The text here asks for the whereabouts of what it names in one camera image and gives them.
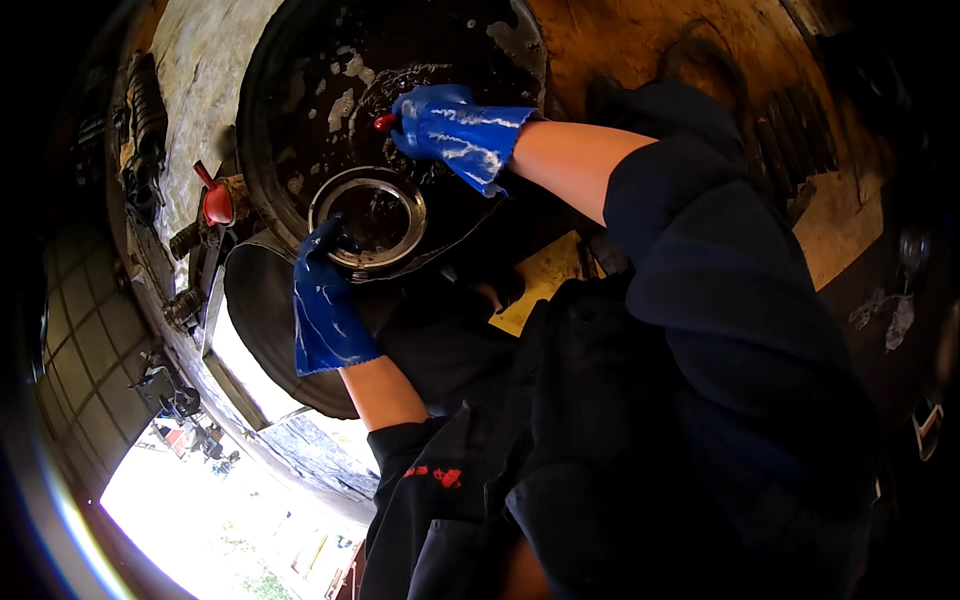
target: red logo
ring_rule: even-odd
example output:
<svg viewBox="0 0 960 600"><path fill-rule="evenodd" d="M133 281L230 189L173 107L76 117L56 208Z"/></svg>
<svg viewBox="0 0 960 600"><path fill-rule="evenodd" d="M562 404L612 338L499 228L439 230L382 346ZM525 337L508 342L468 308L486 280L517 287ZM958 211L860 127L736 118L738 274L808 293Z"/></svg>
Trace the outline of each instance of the red logo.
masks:
<svg viewBox="0 0 960 600"><path fill-rule="evenodd" d="M452 468L446 472L439 469L433 471L433 476L435 479L440 481L441 485L445 488L453 488L456 490L460 487L460 470L458 468Z"/></svg>
<svg viewBox="0 0 960 600"><path fill-rule="evenodd" d="M427 465L420 465L419 467L410 467L407 469L407 472L403 473L404 477L413 477L414 475L426 475L430 472L430 467ZM451 468L449 470L441 470L439 468L434 469L433 477L440 482L440 485L445 488L456 490L460 488L463 484L460 483L460 473L461 471L458 468Z"/></svg>

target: metal ring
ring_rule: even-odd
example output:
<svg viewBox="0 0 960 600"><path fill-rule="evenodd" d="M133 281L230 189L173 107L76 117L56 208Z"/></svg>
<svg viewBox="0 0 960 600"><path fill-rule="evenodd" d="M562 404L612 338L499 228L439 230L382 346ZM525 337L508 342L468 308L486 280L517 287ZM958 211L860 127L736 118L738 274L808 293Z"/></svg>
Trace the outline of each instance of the metal ring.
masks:
<svg viewBox="0 0 960 600"><path fill-rule="evenodd" d="M326 220L330 207L345 192L356 188L379 189L394 196L406 208L409 225L399 243L384 252L355 254L340 248L328 255L330 260L354 271L381 269L396 264L412 252L426 232L426 203L420 190L400 173L385 167L356 167L348 169L324 184L314 196L307 213L307 227Z"/></svg>

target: blue rubber glove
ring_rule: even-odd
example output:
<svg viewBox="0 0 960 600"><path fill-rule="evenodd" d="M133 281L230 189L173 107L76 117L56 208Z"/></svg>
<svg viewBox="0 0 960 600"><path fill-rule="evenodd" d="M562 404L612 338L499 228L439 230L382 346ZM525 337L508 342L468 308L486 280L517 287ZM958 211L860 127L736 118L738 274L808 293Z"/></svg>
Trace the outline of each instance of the blue rubber glove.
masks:
<svg viewBox="0 0 960 600"><path fill-rule="evenodd" d="M442 160L474 189L490 198L501 191L493 180L514 152L520 129L535 108L478 107L464 85L424 85L396 99L393 112L402 132L391 133L413 159Z"/></svg>
<svg viewBox="0 0 960 600"><path fill-rule="evenodd" d="M321 223L303 240L294 266L294 354L300 377L383 355L360 321L350 284L326 256L339 233L339 215Z"/></svg>

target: tiled wall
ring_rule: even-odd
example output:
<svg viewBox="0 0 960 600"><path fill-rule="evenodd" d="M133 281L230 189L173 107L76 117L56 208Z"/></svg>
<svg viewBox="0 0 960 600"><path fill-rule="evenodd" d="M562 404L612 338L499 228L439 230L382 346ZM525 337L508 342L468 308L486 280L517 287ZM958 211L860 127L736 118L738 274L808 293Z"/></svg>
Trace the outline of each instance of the tiled wall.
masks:
<svg viewBox="0 0 960 600"><path fill-rule="evenodd" d="M151 336L136 301L115 283L116 254L100 228L75 224L44 252L47 373L35 397L68 481L96 499L159 408L128 388Z"/></svg>

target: forearm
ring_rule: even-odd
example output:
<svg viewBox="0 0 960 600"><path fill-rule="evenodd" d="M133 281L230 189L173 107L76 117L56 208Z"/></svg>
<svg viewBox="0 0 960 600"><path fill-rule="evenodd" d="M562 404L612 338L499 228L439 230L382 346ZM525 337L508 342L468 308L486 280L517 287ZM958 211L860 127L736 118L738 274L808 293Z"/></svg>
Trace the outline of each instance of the forearm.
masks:
<svg viewBox="0 0 960 600"><path fill-rule="evenodd" d="M367 431L430 418L417 390L387 356L343 367L340 376Z"/></svg>
<svg viewBox="0 0 960 600"><path fill-rule="evenodd" d="M605 225L603 208L613 169L656 141L580 123L531 122L523 127L508 168Z"/></svg>

